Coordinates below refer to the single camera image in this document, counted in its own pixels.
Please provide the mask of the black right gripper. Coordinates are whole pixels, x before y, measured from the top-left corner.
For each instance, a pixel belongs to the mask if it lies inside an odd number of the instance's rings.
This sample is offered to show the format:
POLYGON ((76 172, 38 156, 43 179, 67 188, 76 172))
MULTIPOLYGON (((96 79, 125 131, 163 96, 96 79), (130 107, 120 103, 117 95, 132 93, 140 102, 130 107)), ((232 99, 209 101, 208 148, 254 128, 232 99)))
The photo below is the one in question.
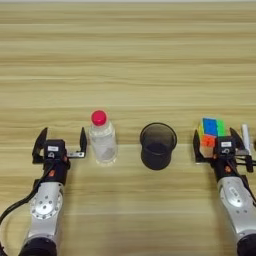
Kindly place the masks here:
POLYGON ((218 149, 217 147, 210 149, 210 154, 204 156, 200 151, 200 138, 198 131, 195 130, 193 137, 193 149, 195 161, 197 163, 209 163, 213 168, 216 180, 219 181, 225 177, 241 177, 237 170, 237 157, 242 157, 246 161, 249 153, 245 149, 244 142, 239 134, 233 129, 230 129, 230 134, 235 140, 235 145, 238 150, 218 149))

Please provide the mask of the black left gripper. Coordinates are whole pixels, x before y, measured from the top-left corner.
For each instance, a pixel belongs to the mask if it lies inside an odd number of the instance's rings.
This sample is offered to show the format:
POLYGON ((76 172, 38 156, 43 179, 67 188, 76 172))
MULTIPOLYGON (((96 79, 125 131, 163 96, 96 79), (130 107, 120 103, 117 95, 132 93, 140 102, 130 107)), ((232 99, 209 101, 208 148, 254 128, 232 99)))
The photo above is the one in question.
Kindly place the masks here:
POLYGON ((80 159, 86 156, 87 137, 85 128, 82 127, 80 133, 80 152, 67 152, 62 155, 57 152, 47 153, 41 156, 40 152, 46 141, 48 128, 44 128, 37 137, 32 151, 33 164, 43 165, 43 175, 38 182, 58 182, 62 185, 66 184, 68 170, 71 167, 71 159, 80 159))

